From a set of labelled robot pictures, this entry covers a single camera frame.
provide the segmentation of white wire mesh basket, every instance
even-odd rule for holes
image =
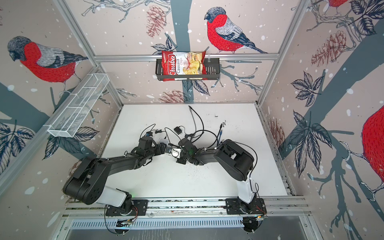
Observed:
[[[109,83],[107,74],[88,74],[88,80],[48,129],[54,137],[73,137]]]

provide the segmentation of bird head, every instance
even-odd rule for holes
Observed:
[[[207,11],[207,14],[204,17],[204,20],[207,20],[209,23],[212,23],[214,19],[221,14],[226,15],[224,8],[213,7]]]
[[[26,60],[24,54],[24,47],[30,42],[32,41],[29,38],[23,36],[14,37],[13,39],[11,39],[11,41],[8,42],[9,56],[11,56],[13,61],[17,59],[20,59],[22,61]]]

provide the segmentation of chip bag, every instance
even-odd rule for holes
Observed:
[[[177,75],[207,74],[203,64],[204,57],[205,51],[202,53],[162,51],[163,75],[173,75],[177,78]],[[186,78],[175,78],[165,78],[163,81],[186,80]]]

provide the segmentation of bird beak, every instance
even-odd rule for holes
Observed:
[[[15,61],[16,58],[15,58],[15,54],[14,53],[9,53],[9,56],[11,56],[12,60]]]

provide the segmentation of painted bird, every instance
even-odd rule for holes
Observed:
[[[337,16],[337,15],[341,15],[341,12],[338,11],[338,7],[341,6],[343,3],[346,3],[347,0],[325,0],[325,2],[327,3],[323,9],[323,12],[324,12],[324,16],[326,16],[327,14],[327,11],[329,9],[329,7],[335,7],[336,8],[336,14],[333,16]]]
[[[63,83],[72,75],[77,65],[88,59],[79,54],[63,51],[60,48],[46,47],[32,42],[29,38],[17,36],[8,42],[8,51],[13,61],[17,59],[41,80]]]
[[[369,188],[366,183],[360,182],[360,184],[364,185],[372,193],[372,198],[368,200],[375,202],[376,192],[384,189],[384,106],[370,116],[364,123],[361,137],[363,154],[354,153],[350,151],[346,142],[341,143],[347,147],[347,161],[350,159],[351,154],[361,157],[371,165],[373,171],[380,177],[381,184],[374,190]]]
[[[217,53],[221,51],[235,53],[236,50],[242,48],[250,48],[259,53],[266,53],[258,49],[245,36],[243,30],[229,19],[224,8],[213,7],[209,9],[204,19],[208,21],[208,39],[218,49]]]

